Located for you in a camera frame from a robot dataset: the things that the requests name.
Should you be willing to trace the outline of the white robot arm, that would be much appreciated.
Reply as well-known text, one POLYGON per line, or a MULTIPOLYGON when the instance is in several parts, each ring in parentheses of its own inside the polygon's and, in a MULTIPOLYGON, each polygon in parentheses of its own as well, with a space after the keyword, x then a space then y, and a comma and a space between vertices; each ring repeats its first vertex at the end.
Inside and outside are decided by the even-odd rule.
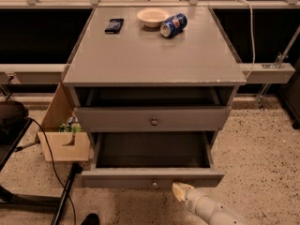
POLYGON ((208 225, 247 225, 241 215, 211 199, 201 188, 174 182, 172 193, 186 209, 208 225))

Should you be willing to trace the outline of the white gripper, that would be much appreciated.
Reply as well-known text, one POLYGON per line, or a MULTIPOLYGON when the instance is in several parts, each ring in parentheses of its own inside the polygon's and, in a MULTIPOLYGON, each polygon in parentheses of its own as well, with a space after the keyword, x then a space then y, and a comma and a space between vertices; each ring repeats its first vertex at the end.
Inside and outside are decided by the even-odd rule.
POLYGON ((185 201, 187 210, 194 215, 209 215, 212 211, 212 200, 199 188, 173 182, 172 193, 179 202, 185 201))

